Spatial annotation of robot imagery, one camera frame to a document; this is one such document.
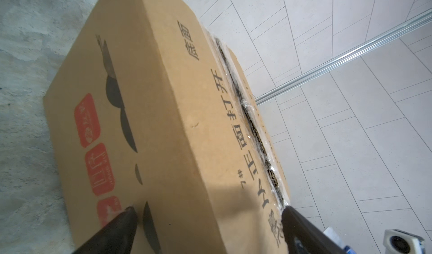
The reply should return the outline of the brown cardboard express box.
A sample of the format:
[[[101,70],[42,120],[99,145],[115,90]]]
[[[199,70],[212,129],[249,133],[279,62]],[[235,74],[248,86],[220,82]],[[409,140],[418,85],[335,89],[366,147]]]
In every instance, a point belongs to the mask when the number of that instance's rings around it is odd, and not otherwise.
[[[182,0],[98,0],[44,98],[75,250],[286,254],[285,178],[241,67]]]

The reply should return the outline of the blue utility knife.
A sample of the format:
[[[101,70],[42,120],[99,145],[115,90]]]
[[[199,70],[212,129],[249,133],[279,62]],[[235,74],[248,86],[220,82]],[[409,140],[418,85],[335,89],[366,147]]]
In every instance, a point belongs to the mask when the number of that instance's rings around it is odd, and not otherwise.
[[[338,247],[340,247],[346,254],[356,254],[356,252],[349,245],[345,244],[342,241],[342,239],[332,227],[327,227],[324,230],[324,234]]]

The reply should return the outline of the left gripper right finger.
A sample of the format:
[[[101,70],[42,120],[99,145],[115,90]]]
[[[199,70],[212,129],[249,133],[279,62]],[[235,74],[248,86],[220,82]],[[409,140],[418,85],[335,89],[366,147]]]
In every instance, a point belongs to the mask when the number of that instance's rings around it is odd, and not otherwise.
[[[289,254],[346,254],[292,206],[283,210],[281,223]]]

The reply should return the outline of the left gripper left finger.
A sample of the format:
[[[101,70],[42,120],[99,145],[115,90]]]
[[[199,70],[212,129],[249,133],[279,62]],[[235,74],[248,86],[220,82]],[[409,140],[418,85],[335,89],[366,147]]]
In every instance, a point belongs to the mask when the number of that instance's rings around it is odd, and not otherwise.
[[[129,206],[73,254],[130,254],[137,224],[138,214]]]

